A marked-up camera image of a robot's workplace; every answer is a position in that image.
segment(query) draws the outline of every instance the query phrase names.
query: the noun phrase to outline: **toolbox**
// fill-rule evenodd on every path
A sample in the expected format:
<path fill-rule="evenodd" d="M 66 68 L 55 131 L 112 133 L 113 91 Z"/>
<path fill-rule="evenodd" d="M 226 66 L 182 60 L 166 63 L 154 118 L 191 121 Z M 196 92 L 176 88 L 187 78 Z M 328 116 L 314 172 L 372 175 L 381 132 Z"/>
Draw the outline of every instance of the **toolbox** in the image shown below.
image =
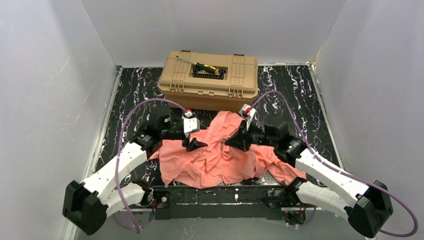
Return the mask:
<path fill-rule="evenodd" d="M 213 66 L 216 73 L 193 63 Z M 158 88 L 166 99 L 186 109 L 231 111 L 258 97 L 258 60 L 241 54 L 217 55 L 192 51 L 171 51 L 166 59 Z"/>

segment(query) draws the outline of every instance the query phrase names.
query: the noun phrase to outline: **white wall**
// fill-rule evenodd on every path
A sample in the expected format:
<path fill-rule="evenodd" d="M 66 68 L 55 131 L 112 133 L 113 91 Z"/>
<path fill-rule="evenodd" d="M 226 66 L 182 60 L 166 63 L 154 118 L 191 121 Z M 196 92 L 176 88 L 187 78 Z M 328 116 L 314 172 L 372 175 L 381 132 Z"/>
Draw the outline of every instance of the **white wall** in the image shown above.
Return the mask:
<path fill-rule="evenodd" d="M 169 51 L 314 61 L 345 0 L 82 0 L 113 61 L 163 66 Z"/>
<path fill-rule="evenodd" d="M 1 1 L 1 239 L 62 237 L 115 74 L 80 1 Z"/>
<path fill-rule="evenodd" d="M 348 0 L 316 69 L 345 168 L 380 180 L 424 223 L 424 1 Z M 399 204 L 383 227 L 406 233 Z M 378 240 L 394 239 L 382 233 Z M 411 238 L 424 239 L 424 231 Z"/>

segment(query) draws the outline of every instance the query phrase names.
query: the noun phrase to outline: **table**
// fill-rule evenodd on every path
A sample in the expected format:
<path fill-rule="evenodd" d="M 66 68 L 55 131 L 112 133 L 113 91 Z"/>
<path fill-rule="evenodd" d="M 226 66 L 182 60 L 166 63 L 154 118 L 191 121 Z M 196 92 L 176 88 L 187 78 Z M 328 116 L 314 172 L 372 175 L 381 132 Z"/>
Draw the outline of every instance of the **table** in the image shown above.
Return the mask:
<path fill-rule="evenodd" d="M 137 68 L 124 68 L 120 76 L 120 81 L 117 87 L 117 92 L 112 105 L 111 114 L 109 117 L 107 130 L 103 139 L 101 147 L 101 153 L 99 160 L 96 165 L 96 171 L 98 171 L 104 164 L 112 159 L 117 154 L 117 137 L 121 130 L 123 120 L 131 109 L 145 99 L 151 98 L 163 98 L 163 95 L 158 89 L 158 80 L 162 72 L 161 67 L 137 67 Z M 320 155 L 339 166 L 335 147 L 332 142 L 329 128 L 327 126 L 324 110 L 320 104 L 318 92 L 314 86 L 313 78 L 311 75 L 310 67 L 308 65 L 261 65 L 258 68 L 258 88 L 259 95 L 269 90 L 277 90 L 283 93 L 286 97 L 291 110 L 293 111 L 296 121 L 302 128 L 303 133 L 306 135 L 311 146 L 319 152 Z M 138 128 L 141 120 L 149 117 L 150 110 L 160 104 L 161 102 L 150 102 L 145 108 L 142 108 L 134 114 L 125 130 L 124 142 L 127 140 L 127 136 L 132 136 L 135 130 Z M 280 102 L 279 98 L 274 95 L 265 97 L 258 105 L 256 121 L 260 127 L 263 127 L 265 118 L 279 118 L 288 122 L 289 130 L 292 134 L 296 133 L 295 126 L 292 119 L 285 109 L 285 106 Z M 206 126 L 209 126 L 212 119 L 217 115 L 215 111 L 206 110 L 194 110 L 197 118 Z M 145 162 L 133 170 L 122 182 L 122 185 L 142 178 L 147 182 L 150 182 L 157 188 L 166 188 L 161 180 L 161 174 L 159 170 L 159 161 L 152 160 Z M 312 181 L 314 184 L 322 185 L 318 180 L 311 176 L 307 176 L 307 179 Z M 186 193 L 184 197 L 180 197 L 174 200 L 175 204 L 179 205 L 195 205 L 195 204 L 213 204 L 213 198 L 205 198 L 201 193 L 193 193 L 193 191 L 199 192 L 199 190 L 186 187 L 184 184 L 174 181 L 172 186 L 169 186 L 169 190 L 182 191 Z M 225 199 L 226 193 L 229 191 L 233 194 L 236 189 L 242 191 L 245 188 L 263 188 L 272 189 L 273 187 L 280 186 L 268 172 L 260 179 L 248 179 L 240 183 L 232 184 L 231 186 L 224 186 L 222 184 L 220 189 L 217 190 L 218 197 Z"/>

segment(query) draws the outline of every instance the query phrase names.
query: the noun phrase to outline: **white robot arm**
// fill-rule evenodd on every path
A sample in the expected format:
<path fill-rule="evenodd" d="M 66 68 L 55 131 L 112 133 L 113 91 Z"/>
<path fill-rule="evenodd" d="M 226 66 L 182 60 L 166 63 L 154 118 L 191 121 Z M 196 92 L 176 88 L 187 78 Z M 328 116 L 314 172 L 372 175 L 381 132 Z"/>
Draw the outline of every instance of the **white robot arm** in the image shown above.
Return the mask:
<path fill-rule="evenodd" d="M 278 196 L 268 197 L 274 200 L 279 198 L 292 206 L 301 202 L 321 207 L 346 219 L 356 231 L 368 238 L 373 238 L 392 215 L 393 207 L 387 194 L 341 174 L 346 172 L 316 152 L 310 152 L 305 142 L 290 135 L 286 122 L 268 122 L 262 130 L 250 125 L 255 114 L 251 106 L 245 104 L 239 114 L 245 120 L 238 131 L 225 141 L 226 145 L 242 151 L 249 150 L 251 144 L 272 146 L 281 161 L 304 171 L 329 188 L 316 186 L 298 177 Z M 379 181 L 374 184 L 387 190 Z"/>
<path fill-rule="evenodd" d="M 182 140 L 188 152 L 207 146 L 196 138 L 190 141 L 191 133 L 204 129 L 190 111 L 182 117 L 173 117 L 168 111 L 152 112 L 149 120 L 140 126 L 121 151 L 119 182 L 147 161 L 162 146 L 163 139 Z M 116 163 L 115 156 L 90 177 L 80 183 L 72 181 L 66 187 L 62 214 L 88 235 L 99 230 L 107 217 L 124 208 L 118 191 L 114 190 Z M 128 205 L 149 207 L 153 203 L 153 188 L 143 180 L 131 182 L 121 190 Z"/>

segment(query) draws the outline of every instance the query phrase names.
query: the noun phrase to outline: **pink cloth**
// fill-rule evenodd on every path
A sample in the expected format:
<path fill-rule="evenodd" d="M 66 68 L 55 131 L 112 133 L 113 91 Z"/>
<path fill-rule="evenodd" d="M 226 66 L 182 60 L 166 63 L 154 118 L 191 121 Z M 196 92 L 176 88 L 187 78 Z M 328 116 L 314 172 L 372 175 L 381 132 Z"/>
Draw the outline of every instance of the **pink cloth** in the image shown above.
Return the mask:
<path fill-rule="evenodd" d="M 279 160 L 273 147 L 252 144 L 243 152 L 226 146 L 242 121 L 237 113 L 220 111 L 206 130 L 193 133 L 192 138 L 207 143 L 207 147 L 187 152 L 180 140 L 163 140 L 162 147 L 150 159 L 159 158 L 162 181 L 173 180 L 203 189 L 220 183 L 235 184 L 253 177 L 261 178 L 269 171 L 279 182 L 290 183 L 305 173 Z"/>

